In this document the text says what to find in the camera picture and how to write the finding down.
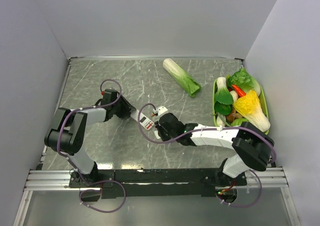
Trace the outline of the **white remote control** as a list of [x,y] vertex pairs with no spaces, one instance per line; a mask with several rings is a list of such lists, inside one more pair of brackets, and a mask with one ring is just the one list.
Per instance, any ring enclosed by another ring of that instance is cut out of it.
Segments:
[[150,120],[150,119],[149,119],[147,116],[145,116],[143,113],[141,113],[140,116],[138,116],[138,113],[139,113],[139,110],[137,110],[137,120],[134,120],[134,121],[138,122],[138,123],[141,125],[142,128],[144,128],[145,130],[147,130],[147,129],[146,129],[147,124],[148,124],[149,122],[153,122],[153,121]]

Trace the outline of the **white battery cover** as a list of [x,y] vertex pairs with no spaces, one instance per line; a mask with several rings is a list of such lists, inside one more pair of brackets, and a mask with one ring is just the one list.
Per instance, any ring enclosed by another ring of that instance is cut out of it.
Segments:
[[158,131],[154,131],[154,136],[156,137],[156,139],[161,139],[161,137],[158,134]]

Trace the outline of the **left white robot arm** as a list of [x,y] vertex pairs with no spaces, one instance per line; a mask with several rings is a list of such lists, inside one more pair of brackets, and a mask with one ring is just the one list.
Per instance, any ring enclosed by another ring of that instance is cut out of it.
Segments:
[[74,167],[75,175],[88,187],[98,183],[99,170],[83,148],[86,127],[107,122],[113,116],[125,120],[136,111],[116,90],[106,89],[101,94],[102,98],[89,107],[58,108],[44,137],[44,144],[64,157]]

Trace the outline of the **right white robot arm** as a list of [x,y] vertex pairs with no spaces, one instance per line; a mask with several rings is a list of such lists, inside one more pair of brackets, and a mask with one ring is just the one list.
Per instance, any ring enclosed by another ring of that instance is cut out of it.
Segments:
[[156,138],[174,140],[183,146],[218,146],[232,149],[235,155],[222,163],[219,181],[230,185],[237,176],[251,169],[265,171],[274,153],[274,142],[249,122],[235,127],[209,127],[197,123],[183,124],[172,113],[155,122]]

